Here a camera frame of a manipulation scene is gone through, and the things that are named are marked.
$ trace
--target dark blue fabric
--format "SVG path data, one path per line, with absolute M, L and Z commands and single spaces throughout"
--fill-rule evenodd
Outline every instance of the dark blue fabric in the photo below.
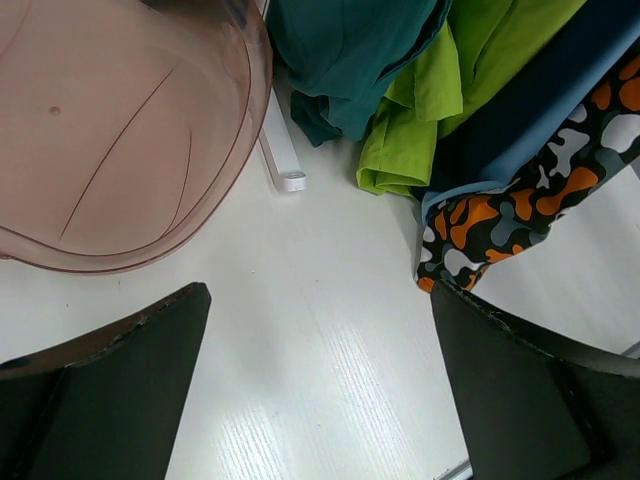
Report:
M 459 193 L 507 185 L 640 37 L 639 0 L 589 0 L 489 103 L 438 143 L 423 220 Z
M 267 25 L 311 143 L 361 140 L 400 70 L 440 31 L 452 0 L 272 0 Z

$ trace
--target plastic container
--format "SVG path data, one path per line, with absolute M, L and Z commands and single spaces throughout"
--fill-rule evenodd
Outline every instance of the plastic container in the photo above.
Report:
M 112 272 L 186 242 L 256 142 L 251 0 L 0 2 L 0 252 Z

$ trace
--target green fabric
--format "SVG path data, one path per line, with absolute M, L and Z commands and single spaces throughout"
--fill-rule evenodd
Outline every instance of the green fabric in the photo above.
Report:
M 586 0 L 455 0 L 448 25 L 389 87 L 356 173 L 376 194 L 429 185 L 438 138 L 489 102 Z
M 358 186 L 410 195 L 410 187 L 428 185 L 431 162 L 425 159 L 433 159 L 438 120 L 461 112 L 458 54 L 445 24 L 380 102 L 356 172 Z
M 365 137 L 380 99 L 431 44 L 451 1 L 272 0 L 267 25 L 295 89 L 291 117 L 314 146 Z
M 586 0 L 456 0 L 448 21 L 460 58 L 464 111 L 445 119 L 453 132 L 489 102 L 573 17 Z

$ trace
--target teal fabric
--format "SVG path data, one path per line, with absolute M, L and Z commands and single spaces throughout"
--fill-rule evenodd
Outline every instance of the teal fabric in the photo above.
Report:
M 431 43 L 451 0 L 272 0 L 272 43 L 296 90 L 291 116 L 311 143 L 361 140 L 380 100 Z

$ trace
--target lime green cloth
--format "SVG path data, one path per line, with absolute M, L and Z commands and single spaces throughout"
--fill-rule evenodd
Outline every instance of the lime green cloth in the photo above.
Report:
M 380 102 L 356 172 L 358 186 L 410 195 L 410 187 L 428 185 L 438 121 L 461 112 L 458 54 L 445 24 Z
M 460 58 L 464 112 L 443 120 L 438 136 L 491 100 L 586 1 L 455 0 L 448 21 Z
M 376 194 L 428 186 L 435 145 L 506 85 L 586 0 L 455 0 L 387 91 L 356 173 Z

